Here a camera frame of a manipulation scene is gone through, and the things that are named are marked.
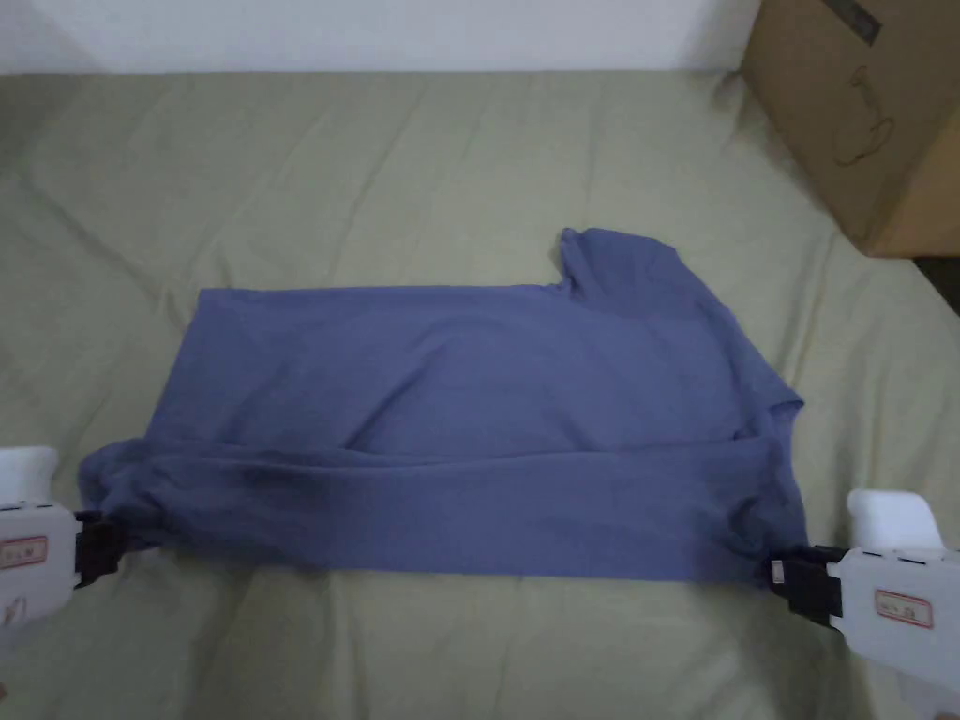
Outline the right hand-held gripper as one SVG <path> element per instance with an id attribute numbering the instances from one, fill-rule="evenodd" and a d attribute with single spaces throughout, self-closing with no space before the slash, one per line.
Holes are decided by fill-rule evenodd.
<path id="1" fill-rule="evenodd" d="M 959 553 L 918 494 L 847 495 L 851 548 L 801 547 L 766 559 L 766 585 L 793 614 L 843 635 L 896 675 L 921 719 L 959 713 Z"/>

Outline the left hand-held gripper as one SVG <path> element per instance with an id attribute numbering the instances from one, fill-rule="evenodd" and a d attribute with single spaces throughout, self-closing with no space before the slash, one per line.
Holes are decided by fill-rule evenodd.
<path id="1" fill-rule="evenodd" d="M 154 548 L 116 519 L 55 502 L 59 456 L 47 446 L 1 450 L 1 667 L 33 624 L 62 610 L 74 592 L 118 570 L 123 557 Z"/>

